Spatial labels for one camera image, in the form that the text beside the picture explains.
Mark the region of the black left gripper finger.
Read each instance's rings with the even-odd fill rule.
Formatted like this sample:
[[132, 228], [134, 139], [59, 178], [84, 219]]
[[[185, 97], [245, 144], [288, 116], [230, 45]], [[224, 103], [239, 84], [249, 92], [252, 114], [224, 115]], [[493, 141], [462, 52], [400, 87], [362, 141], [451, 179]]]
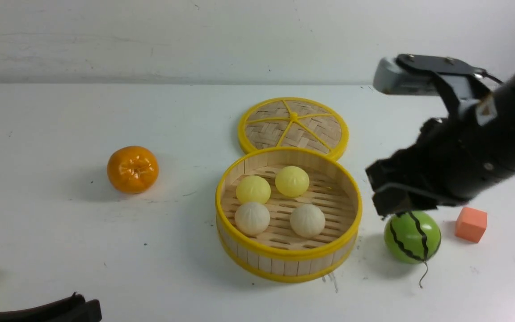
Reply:
[[101, 320], [99, 300], [86, 301], [79, 293], [30, 309], [0, 312], [0, 322], [100, 322]]

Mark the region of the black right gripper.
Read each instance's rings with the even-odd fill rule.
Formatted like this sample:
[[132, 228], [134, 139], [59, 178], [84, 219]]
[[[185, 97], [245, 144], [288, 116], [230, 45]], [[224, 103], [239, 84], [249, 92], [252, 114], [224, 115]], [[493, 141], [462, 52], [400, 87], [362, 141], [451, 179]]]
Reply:
[[417, 140], [366, 168], [382, 218], [463, 206], [515, 176], [515, 75], [470, 107], [463, 118], [430, 118]]

